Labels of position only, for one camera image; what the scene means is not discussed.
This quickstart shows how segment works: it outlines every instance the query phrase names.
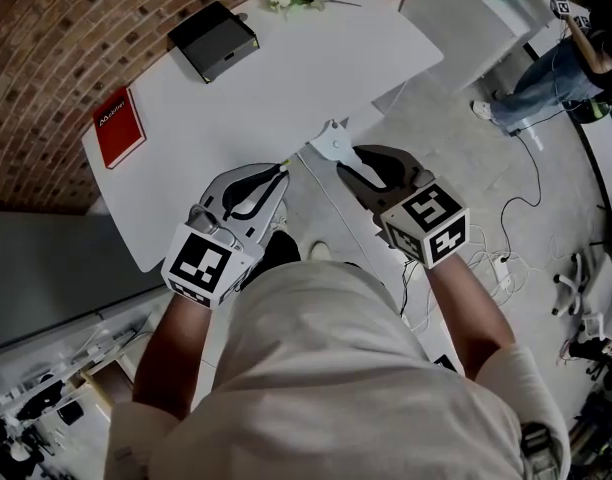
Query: power outlet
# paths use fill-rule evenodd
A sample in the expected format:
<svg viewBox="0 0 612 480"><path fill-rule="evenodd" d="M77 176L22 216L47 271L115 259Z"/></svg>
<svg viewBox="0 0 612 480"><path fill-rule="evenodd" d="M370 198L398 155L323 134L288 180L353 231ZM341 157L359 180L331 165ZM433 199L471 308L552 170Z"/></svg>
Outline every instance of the power outlet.
<svg viewBox="0 0 612 480"><path fill-rule="evenodd" d="M497 284L502 290L505 290L510 286L510 275L508 272L508 266L505 261L502 261L503 256L498 256L493 260L493 268L495 269L495 277L497 278Z"/></svg>

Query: white t-shirt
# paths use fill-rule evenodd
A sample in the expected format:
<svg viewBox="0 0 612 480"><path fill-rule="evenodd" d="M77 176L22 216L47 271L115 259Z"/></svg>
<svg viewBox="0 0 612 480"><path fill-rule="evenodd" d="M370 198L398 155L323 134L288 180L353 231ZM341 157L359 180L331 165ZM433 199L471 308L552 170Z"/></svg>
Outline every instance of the white t-shirt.
<svg viewBox="0 0 612 480"><path fill-rule="evenodd" d="M105 476L531 478L528 422L549 428L566 478L566 425L526 348L498 351L471 382L423 358L371 275L291 263L239 295L213 392L186 419L114 408Z"/></svg>

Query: gray wall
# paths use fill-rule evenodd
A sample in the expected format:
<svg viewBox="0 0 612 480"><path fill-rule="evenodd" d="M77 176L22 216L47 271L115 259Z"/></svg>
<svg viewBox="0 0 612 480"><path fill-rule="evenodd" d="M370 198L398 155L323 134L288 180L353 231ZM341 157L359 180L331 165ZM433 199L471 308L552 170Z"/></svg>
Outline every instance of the gray wall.
<svg viewBox="0 0 612 480"><path fill-rule="evenodd" d="M110 216L0 212L0 346L162 284Z"/></svg>

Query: black t-shirt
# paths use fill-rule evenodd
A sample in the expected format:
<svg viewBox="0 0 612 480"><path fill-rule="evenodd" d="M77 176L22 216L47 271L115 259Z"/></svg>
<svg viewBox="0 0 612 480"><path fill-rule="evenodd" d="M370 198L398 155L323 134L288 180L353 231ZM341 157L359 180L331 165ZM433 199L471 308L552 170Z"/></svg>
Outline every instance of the black t-shirt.
<svg viewBox="0 0 612 480"><path fill-rule="evenodd" d="M596 51L604 51L612 59L612 0L584 0L590 10L590 31L586 36ZM612 89L612 71L594 73L575 44L575 54L588 79L601 89Z"/></svg>

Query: blue jeans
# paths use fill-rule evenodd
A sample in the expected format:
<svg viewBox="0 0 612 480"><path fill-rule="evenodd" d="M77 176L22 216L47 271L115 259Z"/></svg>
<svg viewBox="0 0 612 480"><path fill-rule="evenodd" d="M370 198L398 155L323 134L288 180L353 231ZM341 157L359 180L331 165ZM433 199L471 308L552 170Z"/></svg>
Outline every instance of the blue jeans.
<svg viewBox="0 0 612 480"><path fill-rule="evenodd" d="M533 63L517 82L513 94L490 106L495 123L508 127L545 107L586 100L600 92L602 89L588 79L579 65L569 38Z"/></svg>

